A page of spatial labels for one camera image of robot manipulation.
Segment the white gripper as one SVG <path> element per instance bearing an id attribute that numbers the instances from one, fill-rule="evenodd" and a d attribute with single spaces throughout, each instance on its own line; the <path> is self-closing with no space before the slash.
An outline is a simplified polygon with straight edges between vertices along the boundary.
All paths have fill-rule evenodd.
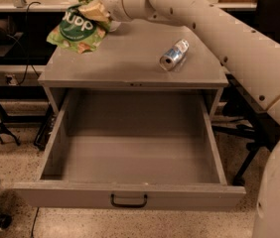
<path id="1" fill-rule="evenodd" d="M 92 21 L 108 22 L 109 17 L 118 22 L 131 21 L 124 9 L 123 0 L 92 0 L 80 5 L 78 11 Z"/>

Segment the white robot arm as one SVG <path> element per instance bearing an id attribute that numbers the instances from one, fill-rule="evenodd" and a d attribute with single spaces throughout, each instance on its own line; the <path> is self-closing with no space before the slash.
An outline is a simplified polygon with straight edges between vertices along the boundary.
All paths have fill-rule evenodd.
<path id="1" fill-rule="evenodd" d="M 188 27 L 280 125 L 280 45 L 208 0 L 103 0 L 112 19 Z M 253 238 L 280 238 L 280 140 L 264 170 Z"/>

